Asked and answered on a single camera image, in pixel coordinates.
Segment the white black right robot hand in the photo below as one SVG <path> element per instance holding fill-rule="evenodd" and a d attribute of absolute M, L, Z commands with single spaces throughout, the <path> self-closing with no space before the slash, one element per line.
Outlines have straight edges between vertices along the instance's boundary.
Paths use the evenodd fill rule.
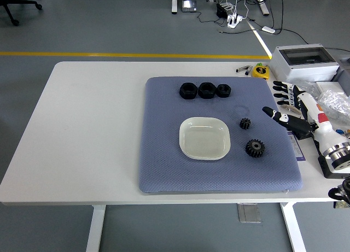
<path fill-rule="evenodd" d="M 273 84 L 273 89 L 279 91 L 274 96 L 281 99 L 277 104 L 295 107 L 304 118 L 282 114 L 269 107 L 263 107 L 264 113 L 289 130 L 304 135 L 311 134 L 319 144 L 319 151 L 327 159 L 340 151 L 349 154 L 349 139 L 333 129 L 328 117 L 310 93 L 290 83 L 274 81 Z"/>

